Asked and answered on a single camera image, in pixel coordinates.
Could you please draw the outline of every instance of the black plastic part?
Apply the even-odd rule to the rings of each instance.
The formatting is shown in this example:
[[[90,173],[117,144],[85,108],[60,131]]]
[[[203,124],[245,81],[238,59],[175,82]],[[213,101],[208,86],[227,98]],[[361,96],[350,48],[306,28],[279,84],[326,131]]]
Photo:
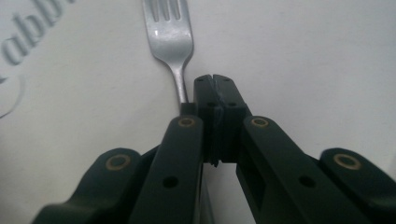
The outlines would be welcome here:
[[[202,142],[199,118],[182,116],[171,121],[129,223],[197,223]]]
[[[223,108],[219,103],[210,75],[194,80],[194,102],[197,116],[204,122],[204,161],[217,166],[220,160]]]
[[[180,116],[182,115],[196,115],[194,103],[182,103],[180,107]]]
[[[244,129],[237,174],[257,223],[370,223],[272,120]]]
[[[374,223],[396,222],[396,183],[363,156],[328,149],[319,167]]]
[[[250,116],[233,81],[224,76],[198,77],[194,81],[196,113],[205,124],[205,161],[236,162],[242,122]]]
[[[125,148],[102,154],[68,201],[44,207],[33,223],[126,223],[155,150],[144,157]]]
[[[243,120],[251,113],[232,79],[214,75],[213,81],[223,108],[220,158],[222,162],[236,162],[241,149],[239,136]]]

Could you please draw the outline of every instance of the screw hole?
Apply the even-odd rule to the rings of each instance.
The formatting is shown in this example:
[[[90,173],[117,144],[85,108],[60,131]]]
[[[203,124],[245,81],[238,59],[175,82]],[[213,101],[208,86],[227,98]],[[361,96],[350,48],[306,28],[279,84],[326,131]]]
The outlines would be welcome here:
[[[347,154],[336,154],[333,159],[335,163],[349,170],[359,170],[361,168],[361,162]]]
[[[311,177],[306,176],[306,175],[301,176],[299,178],[299,180],[302,185],[304,185],[307,188],[311,188],[311,189],[314,188],[315,185],[317,184]]]
[[[268,121],[265,119],[253,119],[251,123],[260,128],[265,128],[268,125]]]
[[[178,184],[178,179],[174,176],[168,176],[163,180],[163,186],[167,189],[172,189]]]
[[[180,119],[178,121],[178,125],[181,127],[190,127],[194,125],[195,121],[193,119]]]
[[[127,167],[131,163],[131,157],[125,154],[118,154],[110,157],[106,161],[106,168],[109,171],[118,171]]]

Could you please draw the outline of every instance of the fork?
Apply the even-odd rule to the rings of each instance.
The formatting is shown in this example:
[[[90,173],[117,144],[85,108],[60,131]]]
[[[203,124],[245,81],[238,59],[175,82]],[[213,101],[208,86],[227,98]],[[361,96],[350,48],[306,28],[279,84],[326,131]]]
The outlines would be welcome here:
[[[183,71],[192,51],[192,31],[186,0],[143,0],[152,55],[171,69],[180,104],[187,103]]]

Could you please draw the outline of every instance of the fork handle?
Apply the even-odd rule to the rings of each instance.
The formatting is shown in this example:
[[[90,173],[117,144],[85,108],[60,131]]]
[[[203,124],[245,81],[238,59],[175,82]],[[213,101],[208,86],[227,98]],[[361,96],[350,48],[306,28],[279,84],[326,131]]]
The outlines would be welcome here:
[[[183,68],[171,68],[177,88],[177,99],[179,104],[188,103],[186,85],[184,83]]]

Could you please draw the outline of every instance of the white background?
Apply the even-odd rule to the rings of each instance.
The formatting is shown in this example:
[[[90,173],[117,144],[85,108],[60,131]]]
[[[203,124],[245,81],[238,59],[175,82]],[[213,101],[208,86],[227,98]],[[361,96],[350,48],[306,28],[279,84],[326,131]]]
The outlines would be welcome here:
[[[177,98],[149,52],[140,0],[59,0],[64,13],[18,66],[1,62],[0,223],[29,223],[68,199],[95,159],[115,147],[157,146]],[[396,178],[396,1],[188,1],[192,82],[221,74],[254,115],[275,120],[308,155],[344,147]],[[0,1],[0,40],[31,1]],[[217,223],[254,223],[234,165],[205,168]]]

